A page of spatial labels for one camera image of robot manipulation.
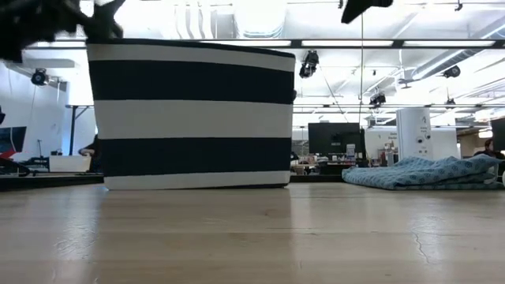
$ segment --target patterned fabric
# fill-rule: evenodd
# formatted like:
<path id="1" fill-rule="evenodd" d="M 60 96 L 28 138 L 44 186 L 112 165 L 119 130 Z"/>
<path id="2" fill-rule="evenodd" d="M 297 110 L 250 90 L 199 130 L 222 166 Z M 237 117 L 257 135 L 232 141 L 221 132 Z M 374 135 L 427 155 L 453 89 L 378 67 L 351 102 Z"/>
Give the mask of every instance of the patterned fabric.
<path id="1" fill-rule="evenodd" d="M 469 159 L 445 158 L 430 161 L 409 157 L 390 167 L 350 168 L 342 172 L 344 181 L 380 189 L 502 189 L 502 183 L 485 184 L 494 178 L 489 168 L 499 159 L 478 155 Z"/>
<path id="2" fill-rule="evenodd" d="M 289 183 L 293 54 L 157 39 L 88 41 L 87 52 L 108 189 Z M 267 163 L 255 159 L 265 149 Z"/>

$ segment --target person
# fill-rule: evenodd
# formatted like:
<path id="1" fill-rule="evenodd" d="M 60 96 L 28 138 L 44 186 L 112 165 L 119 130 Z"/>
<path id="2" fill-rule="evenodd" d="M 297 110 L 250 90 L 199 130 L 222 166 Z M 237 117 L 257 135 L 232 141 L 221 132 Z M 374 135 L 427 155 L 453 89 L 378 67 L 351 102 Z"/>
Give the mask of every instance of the person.
<path id="1" fill-rule="evenodd" d="M 92 173 L 100 173 L 100 159 L 102 157 L 102 148 L 100 145 L 100 139 L 98 139 L 98 134 L 95 135 L 93 143 L 79 150 L 80 155 L 90 155 L 92 157 L 92 162 L 89 165 L 89 171 Z"/>
<path id="2" fill-rule="evenodd" d="M 505 159 L 504 154 L 495 151 L 495 145 L 492 142 L 492 138 L 486 140 L 486 142 L 484 143 L 484 147 L 485 149 L 483 151 L 475 153 L 474 156 L 484 154 L 497 159 Z"/>

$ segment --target ductwork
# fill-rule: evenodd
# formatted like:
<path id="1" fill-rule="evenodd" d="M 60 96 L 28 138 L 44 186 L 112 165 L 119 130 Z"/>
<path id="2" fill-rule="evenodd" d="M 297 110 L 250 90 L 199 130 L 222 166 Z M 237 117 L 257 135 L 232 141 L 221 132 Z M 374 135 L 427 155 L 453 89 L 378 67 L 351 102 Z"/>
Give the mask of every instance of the ductwork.
<path id="1" fill-rule="evenodd" d="M 239 39 L 275 39 L 281 36 L 287 0 L 236 0 L 233 7 Z"/>
<path id="2" fill-rule="evenodd" d="M 477 32 L 474 39 L 505 39 L 505 17 L 501 18 L 488 27 Z M 442 73 L 444 70 L 457 65 L 459 62 L 471 58 L 475 54 L 482 52 L 482 49 L 471 50 L 449 50 L 433 58 L 428 63 L 417 67 L 412 72 L 412 77 L 407 77 L 402 82 L 409 83 L 416 80 L 423 80 L 433 75 Z"/>

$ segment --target navy stripe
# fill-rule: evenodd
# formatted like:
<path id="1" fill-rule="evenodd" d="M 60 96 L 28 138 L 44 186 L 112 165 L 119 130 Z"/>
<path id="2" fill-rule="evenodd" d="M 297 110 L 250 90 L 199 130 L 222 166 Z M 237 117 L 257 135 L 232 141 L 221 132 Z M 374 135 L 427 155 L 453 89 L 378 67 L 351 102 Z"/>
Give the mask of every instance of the navy stripe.
<path id="1" fill-rule="evenodd" d="M 201 62 L 91 61 L 94 100 L 293 103 L 294 73 Z"/>
<path id="2" fill-rule="evenodd" d="M 230 50 L 230 51 L 242 51 L 255 54 L 268 54 L 275 55 L 284 58 L 295 58 L 294 54 L 269 50 L 264 48 L 255 47 L 241 47 L 234 45 L 227 45 L 221 43 L 200 43 L 195 41 L 184 41 L 184 40 L 166 40 L 166 39 L 100 39 L 100 40 L 90 40 L 86 41 L 86 44 L 134 44 L 134 45 L 154 45 L 161 47 L 192 47 L 192 48 L 211 48 L 215 50 Z"/>
<path id="3" fill-rule="evenodd" d="M 101 140 L 106 177 L 290 170 L 290 138 Z"/>

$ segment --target security camera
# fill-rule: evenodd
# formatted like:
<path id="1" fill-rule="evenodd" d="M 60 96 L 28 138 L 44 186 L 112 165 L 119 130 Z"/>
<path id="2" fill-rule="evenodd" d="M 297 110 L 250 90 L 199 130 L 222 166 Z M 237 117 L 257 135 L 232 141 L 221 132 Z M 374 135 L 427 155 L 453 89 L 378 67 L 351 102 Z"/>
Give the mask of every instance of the security camera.
<path id="1" fill-rule="evenodd" d="M 457 65 L 454 65 L 450 67 L 449 69 L 445 70 L 442 75 L 446 78 L 456 78 L 459 75 L 461 75 L 461 70 Z"/>
<path id="2" fill-rule="evenodd" d="M 319 55 L 316 50 L 309 50 L 301 63 L 300 77 L 309 78 L 316 72 L 316 67 L 319 64 Z"/>
<path id="3" fill-rule="evenodd" d="M 49 75 L 44 68 L 37 68 L 32 75 L 32 84 L 35 86 L 45 86 L 49 84 Z"/>

